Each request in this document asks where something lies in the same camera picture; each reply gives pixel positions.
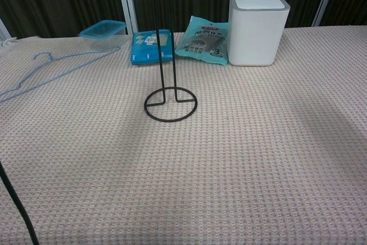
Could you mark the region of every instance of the blue lid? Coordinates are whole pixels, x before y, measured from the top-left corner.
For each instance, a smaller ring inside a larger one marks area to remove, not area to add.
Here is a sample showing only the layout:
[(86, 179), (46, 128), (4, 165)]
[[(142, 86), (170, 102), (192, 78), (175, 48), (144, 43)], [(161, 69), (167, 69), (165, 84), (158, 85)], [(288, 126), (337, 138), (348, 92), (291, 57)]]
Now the blue lid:
[(126, 23), (116, 20), (102, 20), (81, 31), (78, 36), (95, 40), (105, 40), (126, 27)]

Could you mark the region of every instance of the blue package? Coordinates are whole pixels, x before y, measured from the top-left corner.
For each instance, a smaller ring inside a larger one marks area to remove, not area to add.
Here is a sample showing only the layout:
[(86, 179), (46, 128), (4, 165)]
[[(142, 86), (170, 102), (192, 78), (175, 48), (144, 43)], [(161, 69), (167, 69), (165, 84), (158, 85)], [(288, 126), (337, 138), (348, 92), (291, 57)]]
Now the blue package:
[[(172, 60), (172, 47), (170, 31), (159, 30), (161, 41), (162, 61)], [(157, 34), (155, 31), (137, 32), (132, 37), (131, 64), (152, 64), (159, 62)]]
[(191, 16), (189, 26), (183, 34), (175, 53), (182, 57), (193, 57), (207, 63), (227, 65), (228, 23), (214, 23)]

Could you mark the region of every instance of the black cord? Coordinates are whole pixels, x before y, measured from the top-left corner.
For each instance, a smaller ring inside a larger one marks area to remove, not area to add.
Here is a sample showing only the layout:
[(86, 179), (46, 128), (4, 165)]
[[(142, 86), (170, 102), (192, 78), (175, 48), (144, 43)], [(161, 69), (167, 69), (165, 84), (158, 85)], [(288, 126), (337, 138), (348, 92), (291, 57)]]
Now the black cord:
[(0, 176), (1, 180), (3, 181), (7, 192), (9, 192), (9, 195), (11, 199), (13, 199), (13, 202), (15, 206), (17, 206), (19, 212), (21, 213), (25, 224), (27, 225), (27, 229), (30, 235), (30, 238), (32, 239), (33, 245), (40, 245), (36, 236), (36, 233), (33, 229), (32, 222), (29, 219), (29, 216), (27, 212), (25, 211), (25, 208), (23, 207), (23, 204), (21, 203), (21, 200), (17, 196), (17, 193), (15, 192), (13, 186), (11, 185), (9, 178), (7, 177), (4, 168), (2, 167), (1, 161), (0, 161)]

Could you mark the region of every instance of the white lid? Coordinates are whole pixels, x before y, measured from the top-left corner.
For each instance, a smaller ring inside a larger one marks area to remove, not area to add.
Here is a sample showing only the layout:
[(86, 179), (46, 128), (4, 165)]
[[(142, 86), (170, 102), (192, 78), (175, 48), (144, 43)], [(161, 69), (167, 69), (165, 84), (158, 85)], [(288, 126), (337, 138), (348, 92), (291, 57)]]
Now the white lid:
[(235, 0), (239, 9), (261, 10), (261, 9), (284, 9), (281, 0)]

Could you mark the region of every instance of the teal plastic package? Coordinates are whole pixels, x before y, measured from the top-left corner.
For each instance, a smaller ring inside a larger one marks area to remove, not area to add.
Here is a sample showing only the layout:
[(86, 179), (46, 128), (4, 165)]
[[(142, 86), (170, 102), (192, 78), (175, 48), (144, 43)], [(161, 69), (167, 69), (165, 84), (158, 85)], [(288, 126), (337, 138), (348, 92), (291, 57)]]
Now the teal plastic package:
[[(162, 61), (172, 60), (172, 45), (170, 30), (160, 29)], [(157, 34), (155, 31), (134, 33), (130, 61), (132, 65), (152, 64), (159, 61)]]
[(214, 23), (191, 16), (189, 26), (181, 38), (175, 53), (182, 57), (193, 57), (207, 63), (227, 65), (228, 23)]

